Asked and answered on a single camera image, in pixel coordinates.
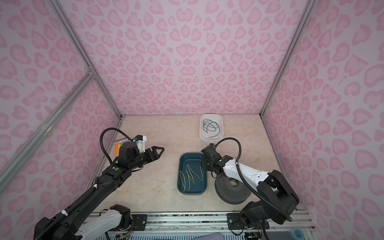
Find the pink patterned wall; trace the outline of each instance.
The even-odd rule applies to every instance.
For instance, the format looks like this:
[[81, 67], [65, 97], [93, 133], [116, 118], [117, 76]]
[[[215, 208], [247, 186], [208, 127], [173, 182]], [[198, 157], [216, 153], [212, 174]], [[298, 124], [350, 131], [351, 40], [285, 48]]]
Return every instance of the pink patterned wall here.
[[123, 114], [258, 113], [306, 0], [63, 0]]
[[0, 172], [85, 74], [44, 0], [0, 3]]
[[321, 0], [266, 123], [325, 240], [384, 239], [384, 1]]
[[0, 196], [1, 239], [32, 239], [42, 217], [53, 217], [85, 191], [103, 154], [100, 133], [116, 121], [91, 82]]

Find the light blue round object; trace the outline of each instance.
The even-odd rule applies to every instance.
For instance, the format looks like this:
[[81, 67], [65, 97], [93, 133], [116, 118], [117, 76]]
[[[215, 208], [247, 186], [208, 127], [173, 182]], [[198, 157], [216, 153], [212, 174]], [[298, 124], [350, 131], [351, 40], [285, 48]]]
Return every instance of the light blue round object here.
[[299, 228], [293, 228], [291, 230], [291, 235], [292, 235], [294, 240], [304, 240], [305, 239], [303, 231]]

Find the teal tray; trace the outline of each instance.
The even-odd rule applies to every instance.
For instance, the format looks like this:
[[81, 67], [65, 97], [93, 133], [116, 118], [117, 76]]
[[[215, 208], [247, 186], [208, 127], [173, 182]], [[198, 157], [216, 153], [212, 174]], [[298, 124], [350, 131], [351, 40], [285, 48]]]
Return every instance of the teal tray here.
[[[185, 194], [185, 195], [200, 195], [203, 192], [205, 192], [205, 190], [207, 189], [207, 171], [200, 171], [202, 160], [203, 160], [203, 154], [202, 153], [198, 153], [198, 152], [188, 152], [188, 153], [183, 154], [180, 157], [179, 171], [177, 173], [177, 176], [178, 176], [177, 177], [177, 189], [182, 194]], [[189, 165], [190, 169], [193, 172], [195, 172], [200, 178], [201, 178], [201, 175], [202, 175], [203, 181], [201, 181], [198, 178], [198, 176], [193, 174], [193, 172], [191, 172], [191, 174], [193, 175], [195, 183], [193, 183], [191, 180], [188, 181], [188, 174], [189, 174], [189, 176], [191, 176], [189, 171], [188, 171], [188, 174], [187, 174], [188, 165]], [[184, 177], [185, 177], [185, 181], [186, 181], [186, 183], [185, 183], [186, 184], [185, 192], [183, 192], [183, 190], [184, 190], [184, 185], [183, 185]]]

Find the white container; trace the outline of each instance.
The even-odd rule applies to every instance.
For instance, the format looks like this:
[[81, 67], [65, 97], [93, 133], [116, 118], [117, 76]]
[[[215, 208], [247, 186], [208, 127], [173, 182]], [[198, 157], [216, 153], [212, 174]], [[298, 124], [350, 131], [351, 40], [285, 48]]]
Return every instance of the white container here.
[[223, 118], [217, 114], [204, 114], [200, 118], [200, 138], [203, 143], [218, 143], [224, 137]]

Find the perforated disc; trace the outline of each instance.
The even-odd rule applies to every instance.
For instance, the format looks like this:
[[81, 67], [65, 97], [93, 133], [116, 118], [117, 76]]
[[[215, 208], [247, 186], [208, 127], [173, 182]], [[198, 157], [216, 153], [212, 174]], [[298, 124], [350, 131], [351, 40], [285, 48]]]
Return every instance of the perforated disc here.
[[244, 183], [229, 177], [216, 178], [215, 190], [217, 195], [229, 204], [240, 204], [251, 195]]

